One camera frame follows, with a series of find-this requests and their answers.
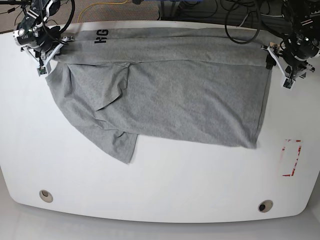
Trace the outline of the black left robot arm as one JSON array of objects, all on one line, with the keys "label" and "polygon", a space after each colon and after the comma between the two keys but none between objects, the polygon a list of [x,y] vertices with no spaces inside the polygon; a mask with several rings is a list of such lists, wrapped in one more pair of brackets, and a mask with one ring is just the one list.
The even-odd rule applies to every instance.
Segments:
[{"label": "black left robot arm", "polygon": [[304,79],[308,71],[315,71],[308,59],[320,56],[320,2],[284,0],[281,14],[291,25],[290,32],[274,33],[282,41],[261,48],[267,51],[266,68],[278,66],[284,76],[282,87],[291,90],[297,78]]}]

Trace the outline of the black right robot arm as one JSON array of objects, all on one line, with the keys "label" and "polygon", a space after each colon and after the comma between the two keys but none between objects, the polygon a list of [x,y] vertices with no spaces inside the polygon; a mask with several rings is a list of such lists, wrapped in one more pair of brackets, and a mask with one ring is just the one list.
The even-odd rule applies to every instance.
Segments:
[{"label": "black right robot arm", "polygon": [[75,14],[76,4],[71,1],[71,11],[63,27],[48,27],[46,23],[61,7],[59,0],[10,0],[9,5],[21,6],[23,19],[13,31],[13,38],[21,51],[26,52],[36,62],[37,72],[48,75],[50,61],[63,46],[73,41],[72,36],[62,36],[70,26]]}]

